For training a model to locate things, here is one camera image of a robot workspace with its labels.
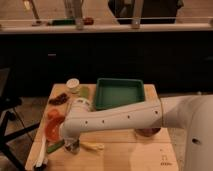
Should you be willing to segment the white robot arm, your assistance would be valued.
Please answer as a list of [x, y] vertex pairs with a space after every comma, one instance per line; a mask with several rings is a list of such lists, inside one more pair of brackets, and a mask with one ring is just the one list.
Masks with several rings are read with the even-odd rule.
[[86, 102], [76, 99], [59, 127], [60, 137], [69, 145], [84, 132], [183, 128], [184, 171], [213, 171], [213, 95], [166, 97], [95, 112]]

